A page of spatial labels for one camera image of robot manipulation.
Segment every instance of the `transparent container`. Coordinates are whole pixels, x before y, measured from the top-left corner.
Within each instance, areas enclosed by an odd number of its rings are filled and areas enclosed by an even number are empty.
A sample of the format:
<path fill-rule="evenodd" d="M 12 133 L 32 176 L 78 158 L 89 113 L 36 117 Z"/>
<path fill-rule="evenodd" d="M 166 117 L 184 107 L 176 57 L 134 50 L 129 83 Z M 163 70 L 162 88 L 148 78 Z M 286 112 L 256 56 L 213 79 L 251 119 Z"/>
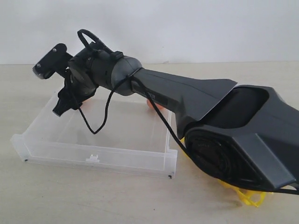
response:
<path fill-rule="evenodd" d="M 25 162 L 119 173 L 173 178 L 177 150 L 170 149 L 170 133 L 144 98 L 113 97 L 104 128 L 92 134 L 79 111 L 61 117 L 52 109 L 57 93 L 23 134 L 11 142 Z M 82 110 L 93 130 L 103 121 L 107 98 L 93 97 Z M 172 112 L 161 111 L 171 123 Z"/>

